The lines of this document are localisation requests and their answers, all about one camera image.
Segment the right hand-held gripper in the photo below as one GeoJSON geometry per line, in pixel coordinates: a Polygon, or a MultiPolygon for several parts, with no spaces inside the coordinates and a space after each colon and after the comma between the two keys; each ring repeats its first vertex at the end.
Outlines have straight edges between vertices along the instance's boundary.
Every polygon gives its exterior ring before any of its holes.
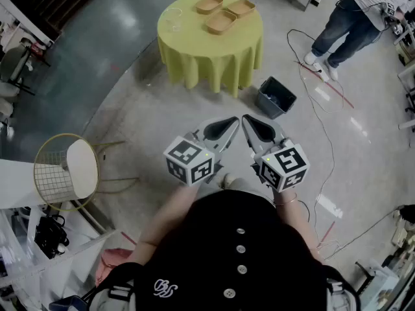
{"type": "Polygon", "coordinates": [[[262,183],[282,192],[303,181],[310,162],[300,144],[286,138],[277,122],[243,115],[242,127],[249,147],[255,152],[253,167],[262,183]]]}

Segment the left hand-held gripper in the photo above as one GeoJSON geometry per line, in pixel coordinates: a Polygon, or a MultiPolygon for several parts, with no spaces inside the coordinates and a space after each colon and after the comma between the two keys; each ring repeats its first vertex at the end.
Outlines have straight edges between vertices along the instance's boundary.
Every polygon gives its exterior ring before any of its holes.
{"type": "MultiPolygon", "coordinates": [[[[199,141],[212,141],[213,148],[222,153],[229,147],[238,129],[238,117],[221,117],[202,122],[193,134],[199,141]]],[[[209,183],[223,168],[214,152],[182,136],[178,136],[163,155],[169,174],[187,186],[203,181],[209,183]]]]}

